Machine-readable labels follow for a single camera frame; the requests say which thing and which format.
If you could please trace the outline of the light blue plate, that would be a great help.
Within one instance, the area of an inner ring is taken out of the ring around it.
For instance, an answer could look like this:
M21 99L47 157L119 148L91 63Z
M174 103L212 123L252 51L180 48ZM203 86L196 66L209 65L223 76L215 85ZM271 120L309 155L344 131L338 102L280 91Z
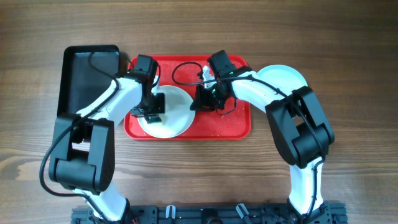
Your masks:
M287 65L269 65L259 70L257 75L286 95L290 95L303 86L308 86L302 74Z

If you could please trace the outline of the white plate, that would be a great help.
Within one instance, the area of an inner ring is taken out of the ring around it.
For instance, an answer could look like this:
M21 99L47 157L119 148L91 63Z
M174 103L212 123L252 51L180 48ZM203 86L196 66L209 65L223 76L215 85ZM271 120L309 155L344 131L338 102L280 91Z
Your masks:
M168 139L182 134L195 118L195 111L190 109L192 97L185 90L171 85L158 87L157 93L165 94L165 113L159 115L161 122L149 124L144 118L139 118L140 127L155 138Z

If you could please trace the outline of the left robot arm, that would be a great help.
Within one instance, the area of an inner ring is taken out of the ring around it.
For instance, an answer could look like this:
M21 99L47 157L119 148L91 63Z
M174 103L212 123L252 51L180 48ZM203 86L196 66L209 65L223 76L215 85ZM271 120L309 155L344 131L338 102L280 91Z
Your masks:
M159 123L164 94L152 92L161 69L134 67L112 75L108 89L79 112L55 120L52 145L40 165L42 188L56 197L80 197L100 223L137 223L127 198L112 182L115 168L114 127L127 113Z

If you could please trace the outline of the green yellow sponge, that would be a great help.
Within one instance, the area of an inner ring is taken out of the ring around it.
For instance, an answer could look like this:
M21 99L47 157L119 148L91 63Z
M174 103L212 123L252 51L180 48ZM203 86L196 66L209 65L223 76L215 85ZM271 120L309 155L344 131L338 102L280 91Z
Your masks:
M158 114L149 114L144 116L145 121L147 124L152 124L152 123L161 123L162 119Z

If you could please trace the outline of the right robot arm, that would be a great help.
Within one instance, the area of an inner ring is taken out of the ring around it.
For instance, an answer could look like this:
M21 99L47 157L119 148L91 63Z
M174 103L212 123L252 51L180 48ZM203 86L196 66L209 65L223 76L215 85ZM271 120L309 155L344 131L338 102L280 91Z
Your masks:
M198 72L200 95L192 108L216 110L221 100L234 98L262 110L275 147L290 169L288 204L301 220L309 220L323 205L322 168L334 132L314 91L303 75L287 65L205 66Z

